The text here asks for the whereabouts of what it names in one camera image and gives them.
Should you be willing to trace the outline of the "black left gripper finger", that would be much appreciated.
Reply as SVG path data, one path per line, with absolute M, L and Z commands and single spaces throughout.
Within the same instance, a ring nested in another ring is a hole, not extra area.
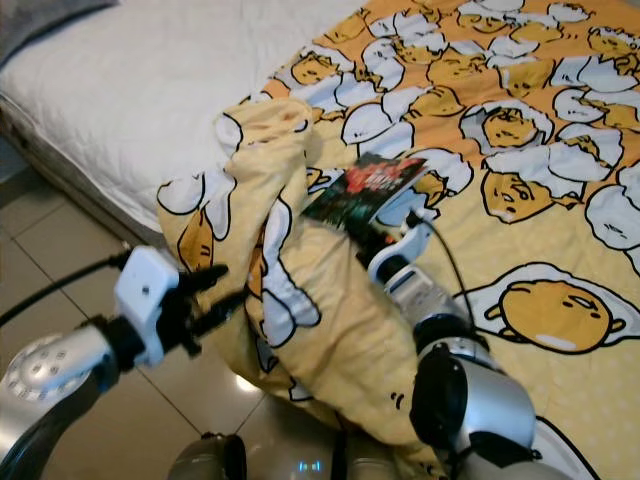
M 237 291 L 236 293 L 229 294 L 229 296 L 223 298 L 223 300 L 215 302 L 204 315 L 204 332 L 210 333 L 212 329 L 223 325 L 225 321 L 236 312 L 237 308 L 244 305 L 244 301 L 246 301 L 248 297 L 250 297 L 250 292 Z
M 188 271 L 188 273 L 184 274 L 184 293 L 197 294 L 209 291 L 227 273 L 227 265 L 212 265 L 211 268 Z

